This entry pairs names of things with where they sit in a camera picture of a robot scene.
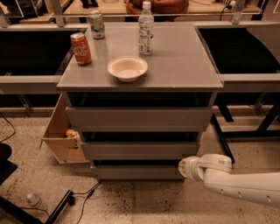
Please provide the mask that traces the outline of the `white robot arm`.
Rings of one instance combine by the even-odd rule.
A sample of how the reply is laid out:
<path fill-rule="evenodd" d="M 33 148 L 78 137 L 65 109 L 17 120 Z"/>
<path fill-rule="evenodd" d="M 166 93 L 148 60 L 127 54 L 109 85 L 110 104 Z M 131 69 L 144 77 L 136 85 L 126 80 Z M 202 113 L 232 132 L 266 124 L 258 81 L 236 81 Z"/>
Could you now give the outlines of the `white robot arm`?
<path fill-rule="evenodd" d="M 280 173 L 232 174 L 232 160 L 220 154 L 186 157 L 178 163 L 185 179 L 201 181 L 219 195 L 280 207 Z"/>

